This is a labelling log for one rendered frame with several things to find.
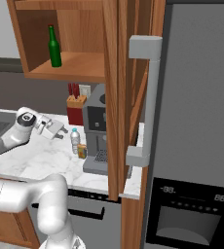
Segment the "white wall outlet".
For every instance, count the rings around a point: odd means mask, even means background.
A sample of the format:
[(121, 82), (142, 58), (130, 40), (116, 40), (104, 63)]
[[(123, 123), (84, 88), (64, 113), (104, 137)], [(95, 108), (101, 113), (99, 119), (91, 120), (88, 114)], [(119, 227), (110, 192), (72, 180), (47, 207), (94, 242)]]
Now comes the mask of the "white wall outlet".
[(91, 96), (91, 87), (89, 85), (80, 85), (79, 92), (81, 95), (85, 95), (86, 97)]

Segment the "grey dishwasher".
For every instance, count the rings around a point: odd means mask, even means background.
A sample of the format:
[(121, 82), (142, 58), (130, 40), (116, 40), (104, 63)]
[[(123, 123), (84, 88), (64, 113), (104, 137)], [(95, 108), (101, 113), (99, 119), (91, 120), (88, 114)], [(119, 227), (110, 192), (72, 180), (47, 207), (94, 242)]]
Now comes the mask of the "grey dishwasher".
[(74, 235), (78, 235), (86, 249), (120, 249), (121, 199), (115, 201), (104, 194), (68, 190), (67, 209), (99, 213), (102, 207), (105, 208), (103, 220), (70, 214), (70, 228), (65, 229), (65, 236), (74, 240)]

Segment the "wooden cabinet door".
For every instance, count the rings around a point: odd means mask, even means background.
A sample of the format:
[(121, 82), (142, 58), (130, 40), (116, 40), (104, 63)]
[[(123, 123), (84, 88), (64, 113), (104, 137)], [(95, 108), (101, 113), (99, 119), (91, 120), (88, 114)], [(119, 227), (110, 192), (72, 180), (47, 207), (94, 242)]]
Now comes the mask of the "wooden cabinet door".
[(167, 0), (119, 0), (118, 62), (118, 193), (122, 193), (128, 175), (128, 145), (135, 141), (145, 92), (148, 61), (129, 59), (131, 35), (163, 34)]
[(102, 0), (106, 136), (108, 153), (108, 195), (118, 199), (117, 166), (117, 0)]

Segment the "grey coffee machine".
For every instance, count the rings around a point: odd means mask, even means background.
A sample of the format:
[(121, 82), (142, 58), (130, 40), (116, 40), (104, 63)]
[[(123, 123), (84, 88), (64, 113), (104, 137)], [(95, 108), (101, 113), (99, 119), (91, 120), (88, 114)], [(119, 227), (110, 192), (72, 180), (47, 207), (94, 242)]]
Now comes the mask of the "grey coffee machine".
[(83, 124), (87, 142), (86, 173), (107, 175), (105, 85), (98, 84), (83, 108)]

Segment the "wooden side panel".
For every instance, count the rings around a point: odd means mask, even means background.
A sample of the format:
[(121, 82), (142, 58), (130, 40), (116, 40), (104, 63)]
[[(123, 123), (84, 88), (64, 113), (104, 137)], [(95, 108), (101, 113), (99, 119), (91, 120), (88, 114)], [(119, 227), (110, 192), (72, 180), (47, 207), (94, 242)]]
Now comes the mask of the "wooden side panel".
[(140, 249), (148, 168), (141, 176), (139, 199), (122, 198), (121, 205), (121, 249)]

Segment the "clear water bottle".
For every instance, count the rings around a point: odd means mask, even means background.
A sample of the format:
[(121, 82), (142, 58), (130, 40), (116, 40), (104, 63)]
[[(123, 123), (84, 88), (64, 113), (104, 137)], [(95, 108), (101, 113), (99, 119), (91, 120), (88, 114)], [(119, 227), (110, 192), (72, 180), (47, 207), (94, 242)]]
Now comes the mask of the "clear water bottle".
[(80, 133), (76, 128), (73, 128), (70, 134), (70, 140), (72, 145), (72, 152), (77, 155), (78, 154), (78, 145), (81, 142)]

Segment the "green glass bottle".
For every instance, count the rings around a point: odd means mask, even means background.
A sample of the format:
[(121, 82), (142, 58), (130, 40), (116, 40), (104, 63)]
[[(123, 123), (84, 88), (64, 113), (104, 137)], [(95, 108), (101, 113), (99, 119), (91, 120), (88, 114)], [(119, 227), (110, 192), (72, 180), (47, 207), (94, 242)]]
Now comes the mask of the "green glass bottle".
[(56, 39), (55, 29), (52, 24), (50, 24), (48, 28), (50, 36), (48, 47), (49, 47), (51, 64), (53, 67), (60, 67), (62, 65), (61, 54), (60, 54), (59, 43)]

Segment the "open wooden wall cabinet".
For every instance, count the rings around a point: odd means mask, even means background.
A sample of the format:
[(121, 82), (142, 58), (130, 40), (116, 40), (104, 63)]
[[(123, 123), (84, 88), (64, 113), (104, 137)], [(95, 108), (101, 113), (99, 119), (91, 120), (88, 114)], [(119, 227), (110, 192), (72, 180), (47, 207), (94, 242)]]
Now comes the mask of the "open wooden wall cabinet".
[[(100, 83), (104, 76), (102, 0), (7, 0), (27, 78)], [(49, 26), (62, 65), (50, 61)]]

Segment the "wooden and red knife block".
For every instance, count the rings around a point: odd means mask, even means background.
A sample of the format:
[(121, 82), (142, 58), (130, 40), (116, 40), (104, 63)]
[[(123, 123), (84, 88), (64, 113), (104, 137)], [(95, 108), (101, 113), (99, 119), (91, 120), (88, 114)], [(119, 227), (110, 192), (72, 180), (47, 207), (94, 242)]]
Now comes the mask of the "wooden and red knife block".
[(83, 107), (87, 97), (79, 91), (79, 85), (75, 83), (68, 84), (69, 96), (66, 99), (67, 116), (71, 125), (83, 124)]

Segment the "wooden base cabinet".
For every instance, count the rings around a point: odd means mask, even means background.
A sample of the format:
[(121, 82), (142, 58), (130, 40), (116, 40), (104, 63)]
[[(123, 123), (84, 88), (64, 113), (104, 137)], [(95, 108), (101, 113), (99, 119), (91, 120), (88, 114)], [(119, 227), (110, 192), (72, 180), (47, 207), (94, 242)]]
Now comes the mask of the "wooden base cabinet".
[(0, 242), (39, 249), (40, 242), (28, 209), (19, 213), (0, 212)]

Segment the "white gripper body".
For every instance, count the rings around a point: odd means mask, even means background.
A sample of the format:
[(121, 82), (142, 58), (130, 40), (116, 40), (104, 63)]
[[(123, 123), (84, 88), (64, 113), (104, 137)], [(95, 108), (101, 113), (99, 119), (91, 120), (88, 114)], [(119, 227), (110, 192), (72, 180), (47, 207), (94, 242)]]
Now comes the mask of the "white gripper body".
[(60, 132), (64, 124), (59, 121), (51, 121), (43, 128), (42, 135), (48, 139), (55, 139), (55, 135)]

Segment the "orange juice carton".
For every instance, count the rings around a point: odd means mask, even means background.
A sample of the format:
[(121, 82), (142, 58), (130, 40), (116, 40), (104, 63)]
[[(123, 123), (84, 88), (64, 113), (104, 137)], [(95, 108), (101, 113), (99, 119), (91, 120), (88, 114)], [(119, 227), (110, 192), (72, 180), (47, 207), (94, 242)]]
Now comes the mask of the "orange juice carton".
[(78, 145), (78, 157), (80, 159), (85, 159), (87, 157), (87, 146), (84, 144)]

